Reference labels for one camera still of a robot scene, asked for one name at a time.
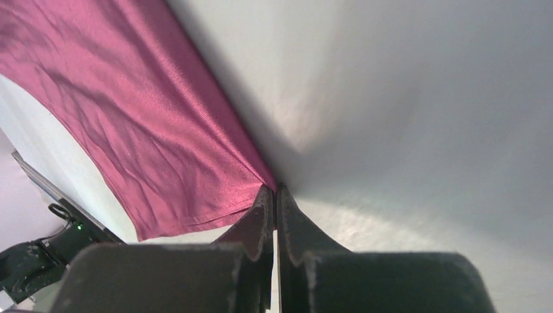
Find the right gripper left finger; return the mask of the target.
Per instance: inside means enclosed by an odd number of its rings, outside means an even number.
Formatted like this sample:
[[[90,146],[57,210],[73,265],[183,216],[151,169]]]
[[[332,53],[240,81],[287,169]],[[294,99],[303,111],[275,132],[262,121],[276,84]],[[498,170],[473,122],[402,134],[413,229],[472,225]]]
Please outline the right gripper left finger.
[[[94,245],[63,279],[52,312],[265,312],[271,307],[273,191],[208,244]]]

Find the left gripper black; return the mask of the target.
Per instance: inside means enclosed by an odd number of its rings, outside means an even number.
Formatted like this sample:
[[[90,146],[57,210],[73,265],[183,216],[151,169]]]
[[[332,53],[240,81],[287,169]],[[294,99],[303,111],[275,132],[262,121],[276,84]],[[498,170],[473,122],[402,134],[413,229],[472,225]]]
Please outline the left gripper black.
[[[48,209],[67,223],[61,231],[1,252],[1,291],[14,303],[60,281],[67,266],[85,248],[99,243],[124,243],[70,203],[51,203]]]

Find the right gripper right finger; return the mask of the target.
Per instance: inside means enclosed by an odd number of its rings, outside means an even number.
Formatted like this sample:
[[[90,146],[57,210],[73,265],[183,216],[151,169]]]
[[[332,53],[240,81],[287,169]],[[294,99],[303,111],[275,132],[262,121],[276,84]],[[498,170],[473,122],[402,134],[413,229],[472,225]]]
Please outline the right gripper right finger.
[[[276,192],[282,312],[494,312],[476,267],[452,252],[353,252],[290,190]]]

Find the magenta cloth napkin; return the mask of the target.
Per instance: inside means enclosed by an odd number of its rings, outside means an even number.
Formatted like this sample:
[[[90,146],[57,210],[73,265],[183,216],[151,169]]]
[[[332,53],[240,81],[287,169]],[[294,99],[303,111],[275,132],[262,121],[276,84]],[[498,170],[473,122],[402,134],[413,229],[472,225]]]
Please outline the magenta cloth napkin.
[[[276,187],[165,1],[2,1],[1,73],[68,130],[141,241],[233,224]]]

